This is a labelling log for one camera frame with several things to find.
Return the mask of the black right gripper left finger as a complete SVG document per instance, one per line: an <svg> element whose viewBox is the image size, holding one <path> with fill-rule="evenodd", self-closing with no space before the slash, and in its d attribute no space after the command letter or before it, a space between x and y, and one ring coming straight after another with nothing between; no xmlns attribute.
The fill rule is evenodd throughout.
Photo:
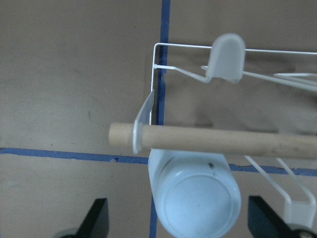
<svg viewBox="0 0 317 238"><path fill-rule="evenodd" d="M77 231L78 238L106 238L109 232L107 198L98 198Z"/></svg>

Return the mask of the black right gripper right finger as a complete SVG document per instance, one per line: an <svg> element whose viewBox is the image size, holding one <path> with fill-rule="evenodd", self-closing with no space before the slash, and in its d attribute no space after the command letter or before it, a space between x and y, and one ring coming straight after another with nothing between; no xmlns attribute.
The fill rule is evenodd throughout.
<svg viewBox="0 0 317 238"><path fill-rule="evenodd" d="M248 198L248 229L254 238L298 238L261 196Z"/></svg>

